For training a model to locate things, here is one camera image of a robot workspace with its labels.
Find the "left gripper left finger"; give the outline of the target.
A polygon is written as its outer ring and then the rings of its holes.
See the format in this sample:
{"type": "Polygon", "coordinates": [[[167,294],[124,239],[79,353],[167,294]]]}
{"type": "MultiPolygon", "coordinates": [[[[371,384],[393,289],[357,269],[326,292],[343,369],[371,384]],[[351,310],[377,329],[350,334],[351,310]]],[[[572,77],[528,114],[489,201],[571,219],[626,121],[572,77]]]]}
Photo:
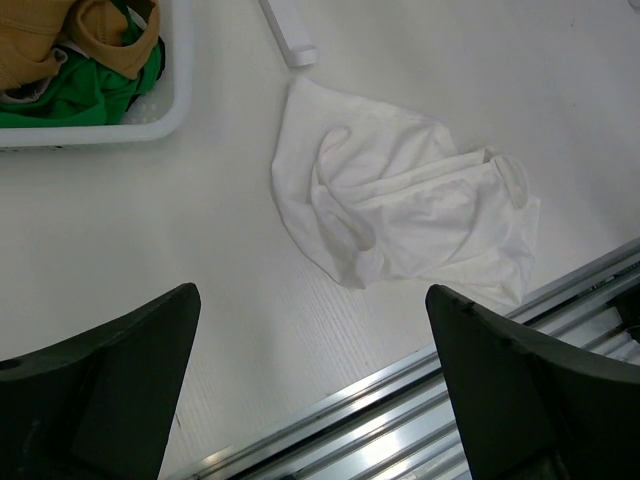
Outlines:
{"type": "Polygon", "coordinates": [[[196,285],[185,283],[2,361],[2,478],[157,478],[200,311],[196,285]]]}

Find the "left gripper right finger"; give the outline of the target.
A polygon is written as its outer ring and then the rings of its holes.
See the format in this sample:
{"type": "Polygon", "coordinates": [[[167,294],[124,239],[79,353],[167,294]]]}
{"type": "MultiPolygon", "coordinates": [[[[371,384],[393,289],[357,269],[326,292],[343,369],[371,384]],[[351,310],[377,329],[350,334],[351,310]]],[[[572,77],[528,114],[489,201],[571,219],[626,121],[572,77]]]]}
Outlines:
{"type": "Polygon", "coordinates": [[[445,286],[431,286],[425,305],[473,478],[638,478],[638,366],[445,286]]]}

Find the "white tank top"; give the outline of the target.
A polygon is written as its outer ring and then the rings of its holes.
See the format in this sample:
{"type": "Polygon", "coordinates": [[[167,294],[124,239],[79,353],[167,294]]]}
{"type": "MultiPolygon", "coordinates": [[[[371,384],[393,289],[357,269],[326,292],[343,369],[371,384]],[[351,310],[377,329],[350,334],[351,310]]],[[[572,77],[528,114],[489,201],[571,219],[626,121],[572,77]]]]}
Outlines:
{"type": "Polygon", "coordinates": [[[523,165],[458,151],[428,116],[299,77],[271,178],[290,237],[343,287],[424,280],[505,307],[525,296],[540,202],[523,165]]]}

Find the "green tank top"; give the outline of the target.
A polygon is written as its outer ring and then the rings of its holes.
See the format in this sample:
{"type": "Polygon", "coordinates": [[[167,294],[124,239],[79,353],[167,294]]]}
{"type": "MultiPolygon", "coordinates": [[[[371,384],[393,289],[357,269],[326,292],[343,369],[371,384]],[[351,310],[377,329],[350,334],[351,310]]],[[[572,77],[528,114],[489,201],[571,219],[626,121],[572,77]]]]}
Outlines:
{"type": "Polygon", "coordinates": [[[155,87],[166,64],[162,40],[134,80],[69,48],[62,51],[67,61],[37,100],[1,104],[3,129],[117,125],[138,97],[155,87]]]}

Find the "mauve tank top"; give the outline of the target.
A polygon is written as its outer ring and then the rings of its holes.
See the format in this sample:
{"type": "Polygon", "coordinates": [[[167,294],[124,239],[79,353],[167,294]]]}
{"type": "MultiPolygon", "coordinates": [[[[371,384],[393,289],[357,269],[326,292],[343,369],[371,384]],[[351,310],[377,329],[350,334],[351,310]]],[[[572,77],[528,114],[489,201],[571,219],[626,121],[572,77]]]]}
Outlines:
{"type": "Polygon", "coordinates": [[[46,93],[52,81],[53,77],[47,77],[17,88],[2,90],[1,103],[7,105],[33,103],[46,93]]]}

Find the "brown tank top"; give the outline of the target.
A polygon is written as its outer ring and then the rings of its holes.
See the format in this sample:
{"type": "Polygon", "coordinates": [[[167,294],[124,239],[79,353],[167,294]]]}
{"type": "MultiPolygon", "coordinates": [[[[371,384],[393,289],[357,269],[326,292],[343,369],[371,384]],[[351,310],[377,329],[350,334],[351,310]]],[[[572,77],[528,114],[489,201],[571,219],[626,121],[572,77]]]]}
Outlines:
{"type": "Polygon", "coordinates": [[[1,88],[56,76],[59,41],[133,80],[158,43],[160,20],[156,1],[3,1],[1,88]]]}

